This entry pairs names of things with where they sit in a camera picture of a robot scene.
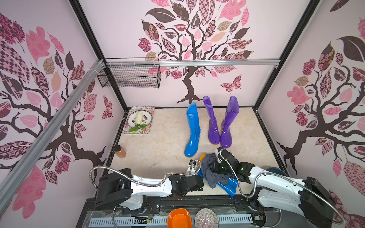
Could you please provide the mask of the aluminium rail back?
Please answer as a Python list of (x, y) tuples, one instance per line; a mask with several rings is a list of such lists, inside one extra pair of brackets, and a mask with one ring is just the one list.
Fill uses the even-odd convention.
[(277, 66), (280, 59), (223, 59), (223, 60), (167, 60), (158, 58), (118, 58), (106, 59), (106, 66), (152, 66), (152, 67), (197, 67), (197, 66), (254, 66), (274, 65)]

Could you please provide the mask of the aluminium rail left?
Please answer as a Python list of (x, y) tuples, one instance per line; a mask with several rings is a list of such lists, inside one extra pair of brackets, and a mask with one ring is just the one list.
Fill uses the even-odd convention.
[(22, 156), (15, 168), (13, 168), (10, 174), (5, 178), (4, 182), (1, 184), (1, 211), (4, 211), (8, 202), (12, 199), (33, 166), (44, 153), (46, 147), (50, 144), (66, 118), (70, 115), (76, 103), (81, 99), (88, 86), (104, 66), (105, 64), (103, 61), (98, 60), (90, 67), (76, 89), (71, 93), (69, 98), (66, 99), (61, 109), (55, 113), (45, 130), (36, 138), (30, 149)]

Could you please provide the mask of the brown bottle black cap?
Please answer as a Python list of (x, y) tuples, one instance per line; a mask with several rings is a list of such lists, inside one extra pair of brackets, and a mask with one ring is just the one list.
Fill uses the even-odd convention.
[(114, 146), (113, 150), (119, 158), (125, 158), (126, 157), (126, 151), (122, 146), (116, 145), (116, 146)]

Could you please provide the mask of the floral tray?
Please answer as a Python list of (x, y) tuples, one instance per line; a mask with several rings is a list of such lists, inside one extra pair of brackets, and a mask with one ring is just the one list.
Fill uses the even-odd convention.
[(124, 124), (123, 134), (145, 135), (150, 132), (155, 112), (153, 106), (132, 106)]

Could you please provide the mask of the aluminium rail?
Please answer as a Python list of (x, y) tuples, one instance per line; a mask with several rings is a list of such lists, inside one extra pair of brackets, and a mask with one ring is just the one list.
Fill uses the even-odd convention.
[(197, 67), (197, 66), (254, 66), (274, 65), (277, 66), (280, 59), (223, 59), (223, 60), (167, 60), (158, 58), (118, 58), (106, 59), (106, 66), (152, 66), (152, 67)]
[(61, 109), (55, 113), (45, 130), (36, 138), (30, 149), (22, 156), (15, 168), (13, 168), (10, 174), (5, 178), (4, 182), (1, 184), (1, 211), (4, 211), (8, 202), (12, 199), (33, 166), (44, 153), (46, 147), (50, 144), (66, 118), (70, 115), (76, 103), (81, 99), (88, 86), (104, 66), (105, 64), (103, 61), (98, 60), (90, 67), (76, 89), (71, 93), (69, 98), (66, 99)]

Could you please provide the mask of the blue ceramic bowl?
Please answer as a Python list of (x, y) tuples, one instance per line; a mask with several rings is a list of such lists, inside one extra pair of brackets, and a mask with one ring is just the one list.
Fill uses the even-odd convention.
[(267, 169), (267, 171), (287, 177), (287, 174), (283, 170), (281, 170), (277, 167), (270, 167)]

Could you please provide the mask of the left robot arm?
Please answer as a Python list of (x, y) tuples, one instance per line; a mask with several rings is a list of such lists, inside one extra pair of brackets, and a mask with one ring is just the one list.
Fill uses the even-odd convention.
[(134, 211), (143, 207), (144, 197), (180, 197), (201, 192), (203, 187), (203, 179), (197, 174), (169, 174), (163, 179), (150, 179), (133, 175), (131, 169), (122, 169), (99, 179), (95, 208), (124, 206)]

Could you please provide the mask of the left flexible metal conduit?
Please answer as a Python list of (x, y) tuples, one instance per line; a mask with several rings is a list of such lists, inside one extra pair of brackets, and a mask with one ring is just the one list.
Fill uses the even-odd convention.
[(145, 187), (151, 187), (151, 188), (155, 188), (155, 187), (159, 187), (161, 185), (163, 185), (167, 178), (170, 177), (170, 176), (182, 176), (182, 177), (193, 177), (195, 175), (198, 174), (198, 172), (201, 170), (201, 167), (202, 167), (202, 163), (200, 160), (193, 160), (192, 161), (192, 164), (189, 164), (189, 167), (193, 167), (194, 170), (195, 170), (195, 173), (193, 174), (182, 174), (182, 173), (166, 173), (163, 177), (163, 179), (158, 179), (157, 180), (157, 184), (148, 184), (148, 183), (145, 183), (145, 182), (142, 182), (142, 180), (137, 180), (137, 179), (134, 179), (134, 178), (131, 178), (129, 177), (127, 174), (125, 173), (122, 173), (121, 171), (118, 171), (118, 170), (115, 170), (113, 168), (110, 168), (108, 166), (96, 166), (96, 167), (93, 167), (90, 171), (89, 171), (89, 180), (90, 182), (92, 183), (92, 185), (98, 190), (98, 185), (96, 184), (96, 182), (94, 181), (92, 175), (93, 175), (93, 172), (96, 171), (97, 169), (103, 169), (103, 170), (108, 170), (108, 171), (111, 171), (113, 173), (116, 173), (120, 176), (122, 176), (123, 178), (127, 179), (128, 181), (138, 185), (138, 186), (145, 186)]

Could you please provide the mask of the orange plastic bowl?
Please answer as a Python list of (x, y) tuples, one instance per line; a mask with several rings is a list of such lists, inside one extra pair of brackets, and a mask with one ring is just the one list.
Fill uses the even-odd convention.
[(168, 228), (191, 228), (192, 219), (188, 210), (186, 209), (175, 209), (168, 215), (167, 220)]

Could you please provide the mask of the patterned plate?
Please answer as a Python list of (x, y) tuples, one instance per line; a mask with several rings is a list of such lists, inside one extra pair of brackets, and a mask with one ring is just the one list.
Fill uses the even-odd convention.
[(126, 123), (130, 128), (137, 125), (147, 126), (152, 122), (153, 114), (146, 110), (137, 110), (129, 114)]

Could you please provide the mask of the blue boot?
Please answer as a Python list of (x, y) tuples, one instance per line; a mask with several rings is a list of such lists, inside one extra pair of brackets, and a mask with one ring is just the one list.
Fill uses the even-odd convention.
[(214, 189), (220, 186), (230, 197), (234, 197), (238, 182), (232, 178), (232, 175), (227, 173), (223, 162), (219, 162), (216, 154), (203, 153), (199, 158), (202, 168), (198, 175), (208, 181), (210, 188)]
[(185, 147), (186, 157), (193, 157), (198, 151), (201, 134), (199, 115), (196, 103), (191, 103), (186, 111), (187, 121), (190, 128), (190, 138)]

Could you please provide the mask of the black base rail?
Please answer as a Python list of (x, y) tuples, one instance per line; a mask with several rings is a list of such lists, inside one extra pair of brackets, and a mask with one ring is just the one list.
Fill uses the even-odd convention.
[(197, 195), (179, 198), (143, 197), (142, 208), (131, 211), (126, 206), (122, 206), (117, 210), (121, 210), (122, 214), (145, 215), (149, 212), (157, 214), (163, 210), (177, 208), (202, 209), (227, 207), (233, 208), (238, 212), (259, 213), (264, 211), (262, 207), (250, 205), (247, 199), (241, 195), (235, 195), (234, 197), (230, 197), (229, 195)]

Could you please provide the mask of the grey cloth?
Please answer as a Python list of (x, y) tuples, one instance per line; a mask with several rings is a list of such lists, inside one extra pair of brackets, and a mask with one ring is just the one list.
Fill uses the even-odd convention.
[(207, 180), (210, 188), (212, 189), (216, 187), (217, 183), (227, 185), (229, 179), (229, 177), (226, 175), (215, 173), (214, 169), (210, 167), (210, 165), (214, 165), (217, 161), (218, 159), (215, 154), (208, 154), (201, 161), (202, 175)]

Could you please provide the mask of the white flower with leaves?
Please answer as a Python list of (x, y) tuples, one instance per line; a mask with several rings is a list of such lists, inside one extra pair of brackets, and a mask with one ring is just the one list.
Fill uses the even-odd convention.
[(134, 126), (128, 131), (129, 133), (136, 132), (139, 129), (145, 129), (147, 127), (147, 124), (145, 123), (146, 121), (145, 115), (142, 111), (137, 111), (136, 114), (134, 115), (134, 118), (132, 119), (130, 117), (129, 119), (134, 124)]

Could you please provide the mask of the purple boot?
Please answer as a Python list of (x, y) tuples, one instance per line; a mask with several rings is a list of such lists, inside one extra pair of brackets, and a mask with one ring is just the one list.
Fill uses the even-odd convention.
[(203, 103), (209, 116), (208, 139), (212, 144), (217, 145), (220, 143), (220, 134), (211, 99), (208, 96), (204, 96)]
[(240, 107), (237, 97), (231, 96), (226, 107), (225, 117), (221, 123), (221, 146), (229, 148), (232, 145), (232, 134), (230, 127), (236, 116), (239, 114)]

